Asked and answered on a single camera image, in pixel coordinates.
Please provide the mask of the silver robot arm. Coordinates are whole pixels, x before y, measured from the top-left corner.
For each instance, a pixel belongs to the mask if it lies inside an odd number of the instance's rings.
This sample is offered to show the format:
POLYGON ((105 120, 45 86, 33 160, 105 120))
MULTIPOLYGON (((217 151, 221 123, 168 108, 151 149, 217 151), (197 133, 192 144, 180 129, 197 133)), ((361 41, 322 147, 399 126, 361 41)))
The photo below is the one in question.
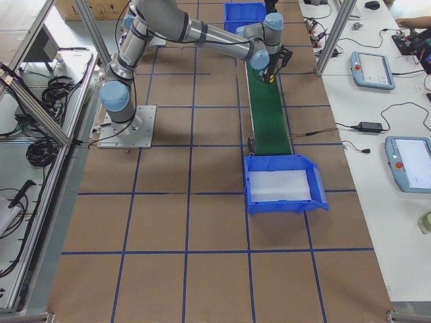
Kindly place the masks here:
POLYGON ((175 1, 136 1, 135 17, 122 46, 107 65, 99 97, 113 129, 112 136, 136 133, 142 122, 132 103, 135 69, 154 36, 177 44, 208 47, 247 62, 270 83, 292 58, 281 43, 284 18, 276 11, 262 22, 237 28, 234 33, 191 18, 175 1))

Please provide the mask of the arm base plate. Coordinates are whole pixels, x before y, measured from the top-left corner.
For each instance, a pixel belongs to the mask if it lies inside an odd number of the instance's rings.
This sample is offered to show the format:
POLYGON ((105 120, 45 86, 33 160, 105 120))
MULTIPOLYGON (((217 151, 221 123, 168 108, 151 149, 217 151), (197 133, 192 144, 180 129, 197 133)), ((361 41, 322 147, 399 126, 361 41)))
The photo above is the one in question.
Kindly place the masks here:
POLYGON ((157 106, 138 106, 135 119, 129 127, 128 123, 117 124, 111 121, 108 113, 105 114, 105 123, 99 140, 96 144, 101 149, 149 149, 152 146, 154 122, 157 106))

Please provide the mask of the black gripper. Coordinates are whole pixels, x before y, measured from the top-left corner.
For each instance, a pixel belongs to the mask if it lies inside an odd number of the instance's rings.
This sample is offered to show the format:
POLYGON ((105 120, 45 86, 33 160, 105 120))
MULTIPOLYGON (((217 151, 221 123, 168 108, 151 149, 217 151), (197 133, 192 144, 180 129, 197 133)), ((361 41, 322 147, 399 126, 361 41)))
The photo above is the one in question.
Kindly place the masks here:
POLYGON ((269 58, 270 61, 266 68, 266 74, 268 76, 273 76, 287 66, 292 58, 292 51, 287 49, 285 46, 281 46, 275 54, 269 55, 269 58))

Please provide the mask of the person hand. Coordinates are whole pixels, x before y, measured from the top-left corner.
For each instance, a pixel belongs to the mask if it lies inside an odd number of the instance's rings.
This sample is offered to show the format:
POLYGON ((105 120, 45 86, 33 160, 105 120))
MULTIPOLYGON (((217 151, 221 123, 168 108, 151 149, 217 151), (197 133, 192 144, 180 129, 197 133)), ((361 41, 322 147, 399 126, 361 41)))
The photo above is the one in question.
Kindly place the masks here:
POLYGON ((402 28, 416 28, 415 18, 397 18, 395 22, 402 28))

